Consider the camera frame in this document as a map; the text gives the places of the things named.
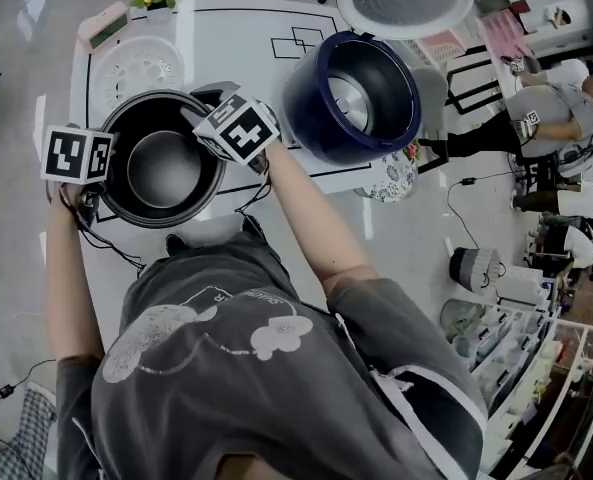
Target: rice cooker lid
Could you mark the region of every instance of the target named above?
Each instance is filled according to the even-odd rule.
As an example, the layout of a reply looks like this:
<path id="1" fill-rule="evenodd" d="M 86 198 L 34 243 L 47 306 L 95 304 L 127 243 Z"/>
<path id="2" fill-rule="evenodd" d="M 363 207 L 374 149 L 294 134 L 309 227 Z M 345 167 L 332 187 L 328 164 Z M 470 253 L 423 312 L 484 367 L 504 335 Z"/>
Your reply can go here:
<path id="1" fill-rule="evenodd" d="M 474 0 L 337 0 L 343 19 L 357 32 L 381 39 L 418 39 L 458 24 Z"/>

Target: cartoon print on shirt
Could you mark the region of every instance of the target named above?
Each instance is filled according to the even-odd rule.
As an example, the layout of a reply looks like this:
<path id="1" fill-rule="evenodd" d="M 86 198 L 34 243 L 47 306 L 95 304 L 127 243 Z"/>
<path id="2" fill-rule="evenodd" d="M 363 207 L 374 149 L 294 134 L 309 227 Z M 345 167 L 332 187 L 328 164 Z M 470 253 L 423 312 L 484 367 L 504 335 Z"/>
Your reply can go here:
<path id="1" fill-rule="evenodd" d="M 249 290 L 238 295 L 266 303 L 263 307 L 289 309 L 290 315 L 268 319 L 268 325 L 256 329 L 251 337 L 252 350 L 231 350 L 218 343 L 208 333 L 197 337 L 193 349 L 181 363 L 166 370 L 154 370 L 140 364 L 141 357 L 152 346 L 164 343 L 185 324 L 207 322 L 218 313 L 218 304 L 232 297 L 225 290 L 208 286 L 181 305 L 165 304 L 147 308 L 119 337 L 110 349 L 103 365 L 103 379 L 116 383 L 127 379 L 135 369 L 153 375 L 173 375 L 181 371 L 195 357 L 205 343 L 231 355 L 255 355 L 261 361 L 271 359 L 274 351 L 294 352 L 300 348 L 301 336 L 313 329 L 309 318 L 298 316 L 293 304 L 282 297 L 260 290 Z"/>

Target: tiled floor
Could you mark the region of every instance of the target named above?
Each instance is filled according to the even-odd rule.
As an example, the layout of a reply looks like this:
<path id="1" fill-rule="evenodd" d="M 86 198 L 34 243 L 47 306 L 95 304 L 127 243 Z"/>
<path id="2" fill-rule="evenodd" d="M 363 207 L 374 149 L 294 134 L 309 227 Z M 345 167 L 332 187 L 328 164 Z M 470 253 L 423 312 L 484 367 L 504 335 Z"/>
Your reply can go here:
<path id="1" fill-rule="evenodd" d="M 46 227 L 47 203 L 39 179 L 33 130 L 40 121 L 67 121 L 74 31 L 80 21 L 115 0 L 0 0 L 0 387 L 20 380 L 29 367 L 50 357 L 43 301 L 44 263 L 39 233 Z M 452 131 L 466 131 L 489 117 L 483 109 L 458 119 L 448 111 Z M 446 204 L 447 188 L 464 176 L 508 171 L 501 154 L 455 160 L 423 175 L 416 193 L 403 202 L 382 205 L 352 192 L 330 197 L 382 275 L 399 281 L 431 318 L 444 301 L 464 290 L 448 279 L 443 238 L 454 246 L 471 246 L 461 223 Z M 525 221 L 509 210 L 511 177 L 482 181 L 452 191 L 452 204 L 465 217 L 481 246 L 496 247 L 506 262 L 520 259 Z M 322 303 L 322 293 L 280 213 L 275 199 L 253 208 L 302 297 Z M 235 218 L 192 223 L 190 238 L 217 239 L 231 232 Z M 118 244 L 146 260 L 162 254 L 164 232 Z M 103 338 L 115 338 L 122 296 L 134 271 L 115 255 L 85 249 L 89 281 Z M 33 378 L 54 388 L 53 365 Z M 20 414 L 22 395 L 0 405 L 0 436 L 10 437 Z"/>

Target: black pants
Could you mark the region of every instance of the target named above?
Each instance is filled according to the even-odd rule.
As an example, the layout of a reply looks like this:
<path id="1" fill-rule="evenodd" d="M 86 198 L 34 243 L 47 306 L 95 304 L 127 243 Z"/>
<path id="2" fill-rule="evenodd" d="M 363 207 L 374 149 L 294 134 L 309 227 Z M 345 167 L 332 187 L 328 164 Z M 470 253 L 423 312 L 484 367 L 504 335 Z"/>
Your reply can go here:
<path id="1" fill-rule="evenodd" d="M 431 146 L 432 149 L 436 146 L 435 152 L 440 154 L 441 141 L 419 142 L 423 146 Z M 447 151 L 450 157 L 472 156 L 481 151 L 505 151 L 516 155 L 520 153 L 520 139 L 511 124 L 509 113 L 504 110 L 475 130 L 460 135 L 450 133 Z"/>
<path id="2" fill-rule="evenodd" d="M 524 212 L 550 212 L 558 213 L 558 191 L 546 190 L 532 192 L 524 196 L 516 196 L 514 205 Z"/>

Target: white steamer basket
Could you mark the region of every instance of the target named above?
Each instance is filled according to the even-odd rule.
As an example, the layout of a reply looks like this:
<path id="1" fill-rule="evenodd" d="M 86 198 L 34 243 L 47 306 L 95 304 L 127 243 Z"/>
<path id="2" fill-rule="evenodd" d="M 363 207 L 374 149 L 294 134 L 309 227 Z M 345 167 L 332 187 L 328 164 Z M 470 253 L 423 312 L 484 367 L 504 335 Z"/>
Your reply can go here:
<path id="1" fill-rule="evenodd" d="M 180 90 L 183 59 L 176 47 L 156 36 L 139 36 L 114 46 L 92 75 L 90 98 L 103 116 L 132 96 L 152 90 Z"/>

